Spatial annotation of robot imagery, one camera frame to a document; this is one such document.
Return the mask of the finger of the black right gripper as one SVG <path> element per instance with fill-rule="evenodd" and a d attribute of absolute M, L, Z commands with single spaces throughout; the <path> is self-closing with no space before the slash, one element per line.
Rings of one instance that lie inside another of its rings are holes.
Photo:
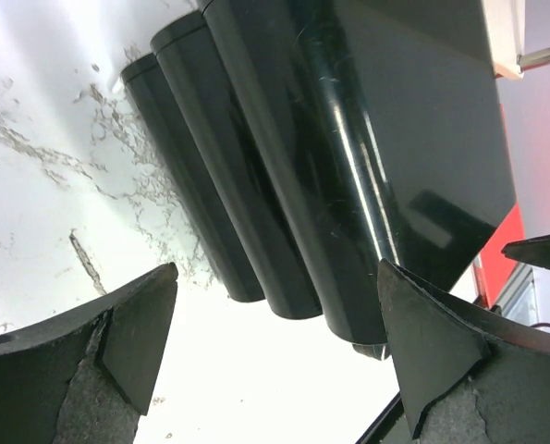
<path fill-rule="evenodd" d="M 550 270 L 550 234 L 510 242 L 501 253 L 508 259 Z"/>

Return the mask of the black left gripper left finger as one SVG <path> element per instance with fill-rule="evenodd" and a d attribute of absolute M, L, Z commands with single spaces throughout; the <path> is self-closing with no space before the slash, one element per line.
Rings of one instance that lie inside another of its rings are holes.
<path fill-rule="evenodd" d="M 131 443 L 153 398 L 177 267 L 0 335 L 0 443 Z"/>

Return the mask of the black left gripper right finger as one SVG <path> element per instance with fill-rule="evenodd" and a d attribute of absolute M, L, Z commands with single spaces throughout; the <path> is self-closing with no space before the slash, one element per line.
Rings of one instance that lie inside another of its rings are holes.
<path fill-rule="evenodd" d="M 386 260 L 378 296 L 417 443 L 550 443 L 550 333 Z"/>

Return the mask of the black drawer cabinet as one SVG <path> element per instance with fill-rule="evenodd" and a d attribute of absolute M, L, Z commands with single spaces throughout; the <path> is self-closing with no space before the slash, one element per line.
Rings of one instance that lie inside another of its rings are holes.
<path fill-rule="evenodd" d="M 381 262 L 450 290 L 516 202 L 479 1 L 202 1 L 121 79 L 272 311 L 357 346 Z"/>

